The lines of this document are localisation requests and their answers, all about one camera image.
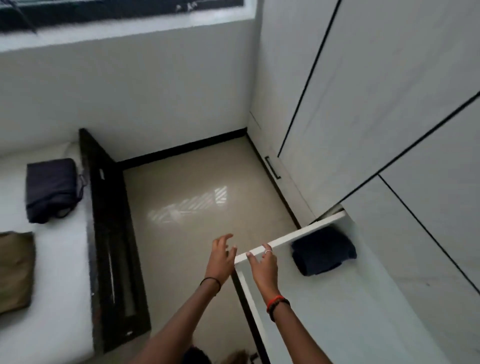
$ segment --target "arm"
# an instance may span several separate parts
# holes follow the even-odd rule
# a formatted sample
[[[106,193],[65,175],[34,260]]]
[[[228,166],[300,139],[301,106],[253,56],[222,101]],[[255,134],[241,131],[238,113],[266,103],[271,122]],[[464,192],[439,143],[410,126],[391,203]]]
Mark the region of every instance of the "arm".
[[[252,267],[253,279],[267,305],[271,299],[280,295],[280,290],[277,282],[276,256],[268,244],[263,245],[265,250],[270,252],[265,253],[260,262],[250,252],[247,253],[247,257]],[[332,364],[288,304],[279,303],[273,315],[294,364]]]
[[[237,248],[226,254],[227,239],[232,234],[215,239],[208,261],[205,278],[214,277],[223,285],[233,272]],[[187,302],[167,322],[165,327],[151,338],[131,364],[178,364],[191,345],[192,335],[206,307],[218,293],[214,279],[205,280]]]

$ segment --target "window sill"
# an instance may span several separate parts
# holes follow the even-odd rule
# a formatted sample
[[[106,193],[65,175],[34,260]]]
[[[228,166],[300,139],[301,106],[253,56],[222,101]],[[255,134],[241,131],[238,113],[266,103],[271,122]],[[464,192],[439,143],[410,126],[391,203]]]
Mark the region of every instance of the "window sill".
[[[79,25],[59,26],[32,32],[0,35],[0,53],[20,49],[117,38],[163,32],[173,29],[231,23],[255,18],[257,0],[245,0],[243,7],[204,10],[188,14],[161,15],[149,18],[111,20]]]

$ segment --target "beige tile floor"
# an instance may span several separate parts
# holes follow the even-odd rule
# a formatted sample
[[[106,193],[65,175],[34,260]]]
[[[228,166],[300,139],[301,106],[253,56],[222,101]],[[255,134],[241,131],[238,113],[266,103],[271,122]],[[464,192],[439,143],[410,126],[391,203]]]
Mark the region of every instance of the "beige tile floor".
[[[204,276],[211,241],[232,232],[239,253],[295,230],[246,138],[125,171],[152,333]],[[255,344],[233,283],[207,308],[193,337],[213,362]]]

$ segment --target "olive cloth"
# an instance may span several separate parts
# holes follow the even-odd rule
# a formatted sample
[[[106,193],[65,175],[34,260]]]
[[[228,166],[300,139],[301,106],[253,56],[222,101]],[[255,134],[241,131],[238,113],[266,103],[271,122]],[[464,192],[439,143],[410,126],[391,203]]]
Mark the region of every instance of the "olive cloth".
[[[0,233],[0,314],[30,305],[34,267],[33,233]]]

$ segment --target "black wristband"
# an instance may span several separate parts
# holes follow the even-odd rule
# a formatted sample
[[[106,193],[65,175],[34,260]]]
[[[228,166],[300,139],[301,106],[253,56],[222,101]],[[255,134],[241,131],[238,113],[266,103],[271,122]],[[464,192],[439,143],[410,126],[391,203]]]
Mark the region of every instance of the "black wristband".
[[[218,279],[216,279],[215,277],[206,277],[206,278],[204,278],[204,279],[200,282],[199,286],[201,286],[202,283],[205,282],[207,279],[214,279],[215,282],[218,283],[218,292],[220,292],[220,290],[222,289],[222,284],[221,284],[220,281],[219,281]]]
[[[268,311],[268,314],[270,315],[270,319],[275,322],[275,319],[273,317],[273,311],[276,309],[276,307],[278,306],[279,303],[281,302],[285,302],[287,305],[290,306],[290,301],[287,300],[286,298],[280,298],[278,301],[275,301],[274,303],[272,303],[272,305],[270,306],[270,310]]]

